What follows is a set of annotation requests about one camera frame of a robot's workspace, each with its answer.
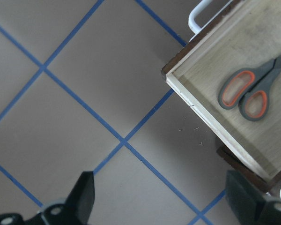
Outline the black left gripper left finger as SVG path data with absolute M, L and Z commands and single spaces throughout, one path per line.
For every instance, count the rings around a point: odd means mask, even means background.
M 94 201 L 94 174 L 82 172 L 67 198 L 44 205 L 38 215 L 45 225 L 86 225 Z

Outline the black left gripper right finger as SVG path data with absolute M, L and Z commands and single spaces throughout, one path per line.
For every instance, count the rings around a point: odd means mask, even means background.
M 281 225 L 281 198 L 254 187 L 240 172 L 226 174 L 226 199 L 242 225 Z

